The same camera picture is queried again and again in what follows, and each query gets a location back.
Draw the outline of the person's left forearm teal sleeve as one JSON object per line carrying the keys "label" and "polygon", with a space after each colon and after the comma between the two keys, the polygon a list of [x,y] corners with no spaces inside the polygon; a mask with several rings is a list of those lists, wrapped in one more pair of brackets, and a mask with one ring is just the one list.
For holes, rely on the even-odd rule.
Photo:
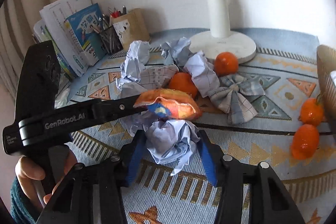
{"label": "person's left forearm teal sleeve", "polygon": [[18,224],[35,224],[39,218],[39,213],[24,194],[17,178],[13,180],[10,196],[10,214],[14,222]]}

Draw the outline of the person's left hand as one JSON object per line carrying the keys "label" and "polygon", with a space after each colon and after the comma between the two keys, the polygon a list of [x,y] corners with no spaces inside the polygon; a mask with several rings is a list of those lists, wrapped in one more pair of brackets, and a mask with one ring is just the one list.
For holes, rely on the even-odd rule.
{"label": "person's left hand", "polygon": [[43,205],[49,202],[60,182],[76,163],[76,156],[71,150],[69,150],[68,156],[64,163],[64,174],[61,176],[61,179],[53,188],[52,192],[43,197],[43,202],[41,202],[38,198],[34,182],[43,180],[45,178],[44,170],[28,157],[22,156],[15,166],[15,174],[23,190],[23,193],[29,198],[34,207],[36,207],[38,211],[41,211]]}

